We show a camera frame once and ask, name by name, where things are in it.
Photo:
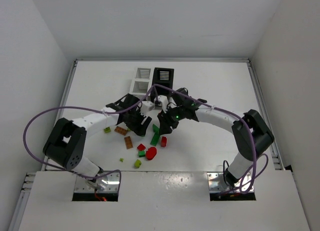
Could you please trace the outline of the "green slope lego brick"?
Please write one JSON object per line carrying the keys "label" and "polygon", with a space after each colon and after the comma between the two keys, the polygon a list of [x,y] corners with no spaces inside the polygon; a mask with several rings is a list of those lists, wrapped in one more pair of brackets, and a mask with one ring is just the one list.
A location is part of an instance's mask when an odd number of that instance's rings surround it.
{"label": "green slope lego brick", "polygon": [[152,125],[152,130],[153,130],[154,133],[158,134],[160,128],[159,128],[157,125],[153,124],[153,125]]}

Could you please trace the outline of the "red rectangular lego brick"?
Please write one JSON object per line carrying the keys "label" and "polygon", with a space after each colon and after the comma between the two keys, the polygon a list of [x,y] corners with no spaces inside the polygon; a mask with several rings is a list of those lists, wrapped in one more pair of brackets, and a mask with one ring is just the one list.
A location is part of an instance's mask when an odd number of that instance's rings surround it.
{"label": "red rectangular lego brick", "polygon": [[167,146],[167,142],[168,142],[167,137],[162,136],[162,137],[161,137],[160,146],[161,146],[162,148],[165,148],[165,147]]}

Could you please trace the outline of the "green lego plate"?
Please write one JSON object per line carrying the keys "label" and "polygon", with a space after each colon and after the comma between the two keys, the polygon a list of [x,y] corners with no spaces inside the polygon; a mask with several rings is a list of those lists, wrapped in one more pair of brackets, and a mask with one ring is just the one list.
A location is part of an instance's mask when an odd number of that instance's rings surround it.
{"label": "green lego plate", "polygon": [[161,136],[157,132],[155,132],[153,137],[152,137],[152,139],[151,139],[150,145],[151,146],[156,146],[158,144],[159,140],[160,140],[160,137]]}

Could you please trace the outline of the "brown lego plate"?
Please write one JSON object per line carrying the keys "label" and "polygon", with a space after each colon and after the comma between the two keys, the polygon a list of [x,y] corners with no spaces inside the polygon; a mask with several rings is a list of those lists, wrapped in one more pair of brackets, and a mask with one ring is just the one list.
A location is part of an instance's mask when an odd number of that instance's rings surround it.
{"label": "brown lego plate", "polygon": [[114,131],[115,131],[116,133],[118,133],[118,134],[123,135],[123,136],[125,136],[125,135],[128,133],[128,130],[127,130],[127,129],[122,128],[122,127],[120,127],[120,126],[117,126],[117,127],[114,129]]}
{"label": "brown lego plate", "polygon": [[124,137],[124,142],[127,150],[133,148],[133,142],[130,136]]}

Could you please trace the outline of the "small red lego brick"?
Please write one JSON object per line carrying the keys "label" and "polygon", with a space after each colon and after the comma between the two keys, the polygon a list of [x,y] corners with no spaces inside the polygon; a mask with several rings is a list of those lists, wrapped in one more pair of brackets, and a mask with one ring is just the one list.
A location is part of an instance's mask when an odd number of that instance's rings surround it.
{"label": "small red lego brick", "polygon": [[144,151],[145,149],[146,147],[142,143],[137,146],[138,151]]}

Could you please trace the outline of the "red rounded lego brick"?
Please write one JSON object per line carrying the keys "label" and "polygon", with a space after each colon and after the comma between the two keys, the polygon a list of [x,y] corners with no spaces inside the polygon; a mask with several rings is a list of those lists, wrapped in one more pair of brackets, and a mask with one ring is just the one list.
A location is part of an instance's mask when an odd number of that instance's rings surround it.
{"label": "red rounded lego brick", "polygon": [[154,146],[150,147],[145,153],[145,157],[149,161],[152,160],[156,155],[157,155],[157,148]]}

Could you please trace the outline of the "lime square lego brick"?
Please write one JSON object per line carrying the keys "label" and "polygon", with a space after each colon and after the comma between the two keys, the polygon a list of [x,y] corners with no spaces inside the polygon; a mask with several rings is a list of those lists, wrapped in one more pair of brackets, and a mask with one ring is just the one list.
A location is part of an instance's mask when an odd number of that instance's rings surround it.
{"label": "lime square lego brick", "polygon": [[110,132],[111,132],[111,128],[110,127],[107,127],[107,128],[104,129],[104,133],[105,134],[108,134]]}

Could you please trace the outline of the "lime curved lego brick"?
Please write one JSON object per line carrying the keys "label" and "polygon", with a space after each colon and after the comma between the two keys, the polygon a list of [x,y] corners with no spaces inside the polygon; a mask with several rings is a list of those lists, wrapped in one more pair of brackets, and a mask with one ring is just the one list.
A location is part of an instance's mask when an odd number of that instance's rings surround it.
{"label": "lime curved lego brick", "polygon": [[141,162],[139,159],[137,159],[137,160],[135,161],[135,163],[134,163],[134,167],[135,167],[136,169],[138,169],[141,165],[142,165],[142,162]]}

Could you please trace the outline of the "small green lego brick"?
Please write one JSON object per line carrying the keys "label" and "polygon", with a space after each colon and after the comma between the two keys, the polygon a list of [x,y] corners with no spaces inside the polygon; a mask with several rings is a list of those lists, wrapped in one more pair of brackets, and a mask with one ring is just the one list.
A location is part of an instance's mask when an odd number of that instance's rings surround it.
{"label": "small green lego brick", "polygon": [[138,151],[138,156],[141,157],[145,157],[146,156],[146,152],[144,150],[142,151]]}

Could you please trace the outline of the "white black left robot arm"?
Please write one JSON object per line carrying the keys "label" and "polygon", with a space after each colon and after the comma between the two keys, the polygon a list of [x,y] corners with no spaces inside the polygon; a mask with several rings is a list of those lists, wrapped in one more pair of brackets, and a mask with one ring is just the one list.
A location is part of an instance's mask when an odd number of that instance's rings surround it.
{"label": "white black left robot arm", "polygon": [[98,112],[68,120],[60,118],[54,125],[43,153],[67,171],[95,179],[101,168],[84,156],[86,138],[124,123],[136,135],[143,137],[152,120],[147,113],[155,108],[151,101],[141,101],[132,94],[107,104]]}

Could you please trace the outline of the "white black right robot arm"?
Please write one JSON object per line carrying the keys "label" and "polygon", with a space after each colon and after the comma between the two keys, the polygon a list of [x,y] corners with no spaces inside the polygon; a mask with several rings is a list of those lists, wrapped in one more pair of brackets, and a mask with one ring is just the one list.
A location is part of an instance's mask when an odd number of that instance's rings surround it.
{"label": "white black right robot arm", "polygon": [[206,123],[230,132],[235,140],[238,153],[232,163],[224,169],[220,185],[224,191],[235,187],[249,170],[252,177],[257,173],[257,160],[275,141],[275,137],[260,113],[250,109],[243,117],[218,107],[206,100],[189,96],[186,88],[170,91],[168,96],[159,95],[155,99],[161,105],[159,135],[171,134],[183,119]]}

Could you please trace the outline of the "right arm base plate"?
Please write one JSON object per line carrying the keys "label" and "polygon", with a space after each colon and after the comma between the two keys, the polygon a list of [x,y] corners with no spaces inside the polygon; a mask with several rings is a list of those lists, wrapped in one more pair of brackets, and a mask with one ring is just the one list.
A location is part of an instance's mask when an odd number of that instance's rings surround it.
{"label": "right arm base plate", "polygon": [[252,175],[250,172],[233,184],[232,180],[224,177],[223,172],[207,172],[206,175],[208,180],[208,189],[211,194],[218,194],[227,191],[231,191],[232,193],[239,193],[240,191],[246,192],[252,181]]}

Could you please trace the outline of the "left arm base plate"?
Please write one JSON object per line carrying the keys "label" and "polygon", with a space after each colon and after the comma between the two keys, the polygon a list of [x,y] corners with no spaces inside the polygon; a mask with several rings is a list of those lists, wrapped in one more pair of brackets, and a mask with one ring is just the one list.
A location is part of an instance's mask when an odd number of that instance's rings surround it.
{"label": "left arm base plate", "polygon": [[119,191],[120,184],[121,174],[118,171],[96,179],[95,182],[76,177],[74,193],[93,194],[96,190],[98,194],[116,194]]}

